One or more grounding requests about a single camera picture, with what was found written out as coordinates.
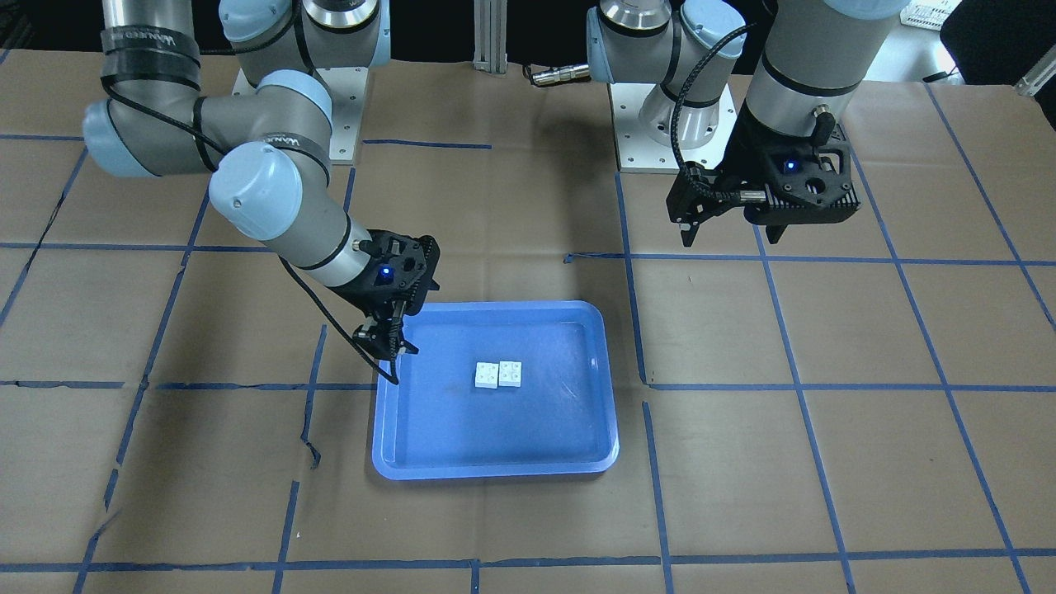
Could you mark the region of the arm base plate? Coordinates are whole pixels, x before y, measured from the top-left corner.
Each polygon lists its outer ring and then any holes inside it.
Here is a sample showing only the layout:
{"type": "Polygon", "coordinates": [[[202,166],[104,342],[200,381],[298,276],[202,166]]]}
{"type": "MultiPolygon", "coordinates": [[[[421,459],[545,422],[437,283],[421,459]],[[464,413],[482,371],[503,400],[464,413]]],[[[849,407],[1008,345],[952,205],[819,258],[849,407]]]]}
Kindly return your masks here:
{"type": "MultiPolygon", "coordinates": [[[[676,172],[677,160],[671,146],[674,101],[656,83],[610,83],[608,91],[620,172],[676,172]]],[[[684,161],[717,166],[724,157],[736,118],[729,86],[717,103],[705,108],[684,108],[676,123],[684,161]]]]}
{"type": "Polygon", "coordinates": [[[214,99],[205,114],[223,146],[261,142],[329,172],[355,162],[367,79],[364,68],[276,70],[214,99]]]}

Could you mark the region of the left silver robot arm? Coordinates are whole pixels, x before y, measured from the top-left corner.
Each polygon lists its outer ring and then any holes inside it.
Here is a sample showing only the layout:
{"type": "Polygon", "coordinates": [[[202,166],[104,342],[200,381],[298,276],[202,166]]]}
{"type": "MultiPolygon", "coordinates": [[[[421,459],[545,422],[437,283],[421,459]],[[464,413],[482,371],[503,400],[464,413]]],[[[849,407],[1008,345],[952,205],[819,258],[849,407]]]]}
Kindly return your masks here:
{"type": "Polygon", "coordinates": [[[778,1],[769,26],[725,1],[600,1],[586,15],[589,73],[652,83],[653,135],[672,150],[665,198],[684,247],[699,227],[739,208],[777,243],[793,225],[838,224],[861,203],[842,113],[905,8],[903,1],[778,1]],[[687,116],[715,116],[734,64],[763,34],[723,157],[689,159],[687,116]]]}

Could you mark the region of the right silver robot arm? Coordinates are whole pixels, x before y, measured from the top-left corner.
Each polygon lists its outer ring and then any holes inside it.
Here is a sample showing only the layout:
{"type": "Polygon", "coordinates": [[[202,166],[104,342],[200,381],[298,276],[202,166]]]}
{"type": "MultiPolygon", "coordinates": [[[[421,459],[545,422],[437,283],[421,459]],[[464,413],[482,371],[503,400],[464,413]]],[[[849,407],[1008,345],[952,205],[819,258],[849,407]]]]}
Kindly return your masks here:
{"type": "Polygon", "coordinates": [[[366,229],[328,194],[338,130],[325,68],[385,64],[386,1],[223,1],[219,21],[248,94],[205,97],[189,1],[106,1],[101,86],[82,136],[113,177],[211,174],[212,207],[239,233],[353,304],[351,344],[395,361],[437,290],[437,241],[366,229]]]}

